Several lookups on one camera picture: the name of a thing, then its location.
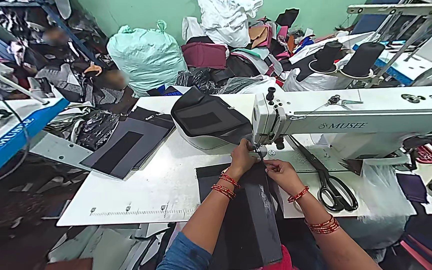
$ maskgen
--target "green wall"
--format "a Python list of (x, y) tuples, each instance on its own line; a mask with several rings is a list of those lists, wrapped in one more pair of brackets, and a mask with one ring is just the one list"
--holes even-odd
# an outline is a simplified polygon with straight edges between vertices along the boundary
[[(185, 16), (200, 20), (201, 10), (197, 0), (74, 0), (93, 15), (97, 24), (109, 37), (119, 27), (156, 28), (156, 21), (166, 21), (166, 32), (183, 44), (181, 38), (182, 21)], [(346, 21), (346, 9), (351, 4), (363, 4), (365, 0), (264, 0), (256, 18), (276, 20), (287, 8), (300, 9), (293, 26), (311, 28), (316, 36), (333, 32), (334, 27)]]

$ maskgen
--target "blue sleeve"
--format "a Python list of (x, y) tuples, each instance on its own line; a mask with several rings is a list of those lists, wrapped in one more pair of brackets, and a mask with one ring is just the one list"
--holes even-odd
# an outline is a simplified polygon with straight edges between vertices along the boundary
[(156, 270), (205, 270), (211, 254), (179, 232)]

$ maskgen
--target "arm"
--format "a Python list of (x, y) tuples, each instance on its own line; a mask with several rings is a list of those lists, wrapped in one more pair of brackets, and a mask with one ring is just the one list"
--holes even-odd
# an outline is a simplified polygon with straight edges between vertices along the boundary
[[(231, 153), (233, 161), (225, 174), (234, 181), (239, 181), (241, 176), (259, 160), (249, 155), (248, 146), (248, 140), (242, 139), (239, 146)], [(231, 191), (234, 190), (233, 184), (228, 181), (220, 179), (217, 184)], [(184, 235), (212, 254), (229, 202), (230, 199), (224, 194), (212, 190), (184, 226), (182, 230)]]
[[(254, 163), (261, 160), (249, 155), (248, 146), (248, 140), (242, 139), (231, 153), (233, 161), (225, 175), (234, 181), (239, 181)], [(233, 184), (228, 181), (220, 179), (217, 184), (231, 191), (234, 190)], [(226, 195), (211, 190), (183, 230), (176, 236), (156, 270), (207, 269), (229, 202), (230, 199)]]
[[(289, 162), (265, 160), (267, 173), (288, 194), (295, 196), (304, 189), (295, 169)], [(308, 224), (322, 224), (331, 216), (309, 192), (297, 201)], [(313, 233), (322, 256), (333, 270), (381, 270), (373, 259), (342, 229), (328, 234)]]

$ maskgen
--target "red bangle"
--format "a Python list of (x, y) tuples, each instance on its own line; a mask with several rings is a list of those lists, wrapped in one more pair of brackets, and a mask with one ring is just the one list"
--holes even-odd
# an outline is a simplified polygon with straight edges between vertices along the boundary
[(226, 181), (230, 182), (231, 184), (233, 184), (233, 186), (235, 186), (237, 188), (241, 188), (241, 186), (238, 185), (238, 183), (236, 181), (234, 181), (234, 179), (232, 179), (228, 175), (222, 174), (221, 176), (219, 176), (219, 179), (226, 180)]
[(236, 197), (236, 194), (234, 192), (232, 192), (229, 188), (218, 185), (218, 184), (214, 184), (212, 187), (212, 189), (219, 191), (220, 193), (226, 195), (229, 199), (234, 199)]
[(301, 198), (304, 194), (306, 194), (306, 192), (309, 191), (309, 187), (305, 186), (303, 191), (299, 192), (296, 196), (291, 196), (287, 199), (288, 203), (293, 203), (295, 202), (297, 199)]
[(321, 224), (308, 224), (306, 220), (304, 220), (304, 223), (308, 225), (311, 232), (316, 234), (330, 234), (339, 228), (339, 222), (333, 217), (333, 215), (331, 215), (331, 218), (328, 221)]

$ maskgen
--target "black-handled scissors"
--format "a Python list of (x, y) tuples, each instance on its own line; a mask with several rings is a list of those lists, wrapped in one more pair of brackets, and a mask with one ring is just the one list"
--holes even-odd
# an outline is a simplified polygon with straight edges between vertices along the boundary
[[(346, 211), (354, 211), (358, 209), (358, 201), (356, 200), (356, 197), (351, 192), (351, 189), (343, 183), (338, 177), (329, 175), (329, 171), (324, 166), (319, 159), (311, 154), (306, 147), (304, 147), (302, 144), (300, 144), (293, 136), (288, 136), (290, 140), (296, 145), (297, 149), (306, 157), (306, 159), (309, 161), (309, 163), (316, 169), (319, 175), (319, 180), (321, 181), (321, 188), (318, 191), (318, 197), (321, 200), (321, 203), (330, 211), (332, 212), (341, 212), (343, 210)], [(339, 190), (334, 186), (334, 184), (331, 182), (331, 179), (338, 182), (338, 184), (344, 189), (345, 193), (349, 196), (351, 199), (351, 204), (345, 200), (345, 198), (339, 193)], [(323, 200), (323, 194), (326, 193), (331, 197), (334, 204), (328, 205)]]

